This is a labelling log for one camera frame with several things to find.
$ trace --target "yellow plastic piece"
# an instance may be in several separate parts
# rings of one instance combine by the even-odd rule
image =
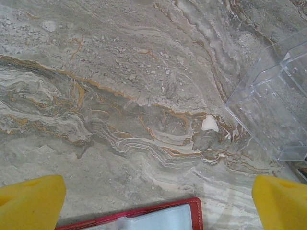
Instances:
[[[262,175],[252,195],[265,230],[307,229],[307,185]]]
[[[0,230],[54,230],[65,194],[59,175],[0,188]]]

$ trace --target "white spot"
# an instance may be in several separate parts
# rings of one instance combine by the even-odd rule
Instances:
[[[217,126],[217,123],[214,119],[213,116],[211,115],[208,115],[203,121],[202,121],[202,126],[201,126],[201,129],[203,131],[206,131],[206,130],[214,130],[215,132],[218,132],[219,131],[219,127]]]
[[[57,26],[54,21],[43,21],[43,28],[49,32],[53,32],[56,30]]]

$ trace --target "red border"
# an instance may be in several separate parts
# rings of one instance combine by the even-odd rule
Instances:
[[[80,222],[76,224],[70,224],[67,226],[59,227],[59,228],[56,228],[56,230],[81,230],[84,228],[89,228],[89,227],[97,226],[100,224],[112,222],[120,217],[141,216],[147,213],[151,213],[151,212],[155,212],[155,211],[165,209],[168,207],[174,207],[174,206],[183,205],[183,204],[190,205],[193,230],[203,230],[201,200],[199,200],[199,198],[197,197],[189,198],[185,200],[179,200],[175,202],[170,202],[166,204],[155,205],[151,207],[144,207],[144,208],[139,208],[135,210],[120,212],[120,213],[109,215],[106,217],[100,217],[100,218],[96,218],[96,219],[92,219],[92,220],[88,220],[88,221],[84,221],[84,222]]]

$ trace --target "transparent plastic box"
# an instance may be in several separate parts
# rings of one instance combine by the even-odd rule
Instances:
[[[225,104],[278,161],[307,154],[307,30],[265,50]]]

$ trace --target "marble floor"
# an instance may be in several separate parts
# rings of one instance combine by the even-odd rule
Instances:
[[[207,230],[262,229],[273,162],[224,103],[299,0],[0,0],[1,185],[61,174],[59,225],[198,196]]]

